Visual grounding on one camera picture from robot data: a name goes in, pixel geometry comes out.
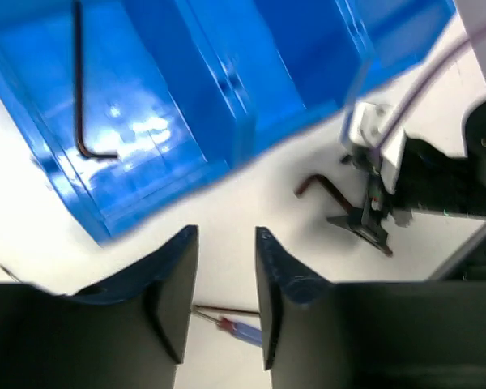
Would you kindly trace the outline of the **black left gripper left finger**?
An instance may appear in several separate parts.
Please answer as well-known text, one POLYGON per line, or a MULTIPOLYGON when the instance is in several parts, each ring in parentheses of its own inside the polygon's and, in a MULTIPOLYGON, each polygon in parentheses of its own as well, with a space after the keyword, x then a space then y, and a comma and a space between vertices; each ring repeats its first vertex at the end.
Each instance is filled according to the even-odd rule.
POLYGON ((0 284, 0 388, 172 387, 197 264, 189 225, 74 295, 0 284))

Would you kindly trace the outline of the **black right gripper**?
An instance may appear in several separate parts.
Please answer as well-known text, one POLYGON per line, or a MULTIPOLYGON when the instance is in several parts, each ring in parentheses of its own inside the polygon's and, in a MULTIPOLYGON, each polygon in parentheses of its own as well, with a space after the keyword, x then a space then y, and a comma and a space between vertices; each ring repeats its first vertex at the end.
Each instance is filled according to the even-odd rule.
MULTIPOLYGON (((387 247, 385 201, 382 180, 370 177, 360 219, 330 216, 326 221, 371 246, 387 247)), ((486 219, 486 187, 475 177, 473 159, 448 157, 422 139, 408 138, 390 205, 394 210, 486 219)))

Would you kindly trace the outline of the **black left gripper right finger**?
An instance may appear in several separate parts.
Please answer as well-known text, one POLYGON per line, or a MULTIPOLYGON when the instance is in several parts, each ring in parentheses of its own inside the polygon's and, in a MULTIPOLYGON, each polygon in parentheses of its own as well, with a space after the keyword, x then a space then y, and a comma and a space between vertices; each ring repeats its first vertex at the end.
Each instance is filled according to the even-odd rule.
POLYGON ((433 280, 331 283, 255 232, 275 388, 486 388, 486 238, 433 280))

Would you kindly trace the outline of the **large brown hex key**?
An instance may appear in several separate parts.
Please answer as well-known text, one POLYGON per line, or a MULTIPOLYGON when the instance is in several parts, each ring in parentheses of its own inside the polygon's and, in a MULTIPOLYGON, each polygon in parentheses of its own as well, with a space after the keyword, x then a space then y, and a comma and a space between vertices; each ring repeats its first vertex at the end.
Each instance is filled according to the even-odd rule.
MULTIPOLYGON (((362 205, 360 207, 354 207, 352 203, 338 189, 338 187, 334 183, 332 183, 328 177, 320 173, 316 173, 308 176, 295 189, 294 191, 295 196, 297 198, 300 198, 314 183, 320 184, 325 189, 325 191, 335 200, 335 202, 344 210, 343 216, 354 216, 355 218, 360 219, 362 213, 362 207, 365 200, 365 194, 364 194, 362 205)), ((389 214, 389 209, 386 205, 386 201, 385 201, 385 209, 386 209, 386 218, 387 218, 389 214)), ((392 249, 388 246, 388 237, 387 237, 387 247, 375 247, 375 248, 381 251, 387 257, 391 257, 393 255, 392 249)))

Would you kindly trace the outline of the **small brown hex key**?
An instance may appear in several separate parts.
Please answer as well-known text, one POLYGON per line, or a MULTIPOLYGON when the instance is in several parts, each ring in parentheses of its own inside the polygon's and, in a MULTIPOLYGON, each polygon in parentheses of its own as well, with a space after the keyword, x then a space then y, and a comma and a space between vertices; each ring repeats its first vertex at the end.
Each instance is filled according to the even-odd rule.
POLYGON ((73 54, 74 54, 74 141, 81 156, 97 160, 117 159, 116 152, 98 153, 89 149, 84 134, 84 76, 83 76, 83 9, 80 1, 72 2, 73 54))

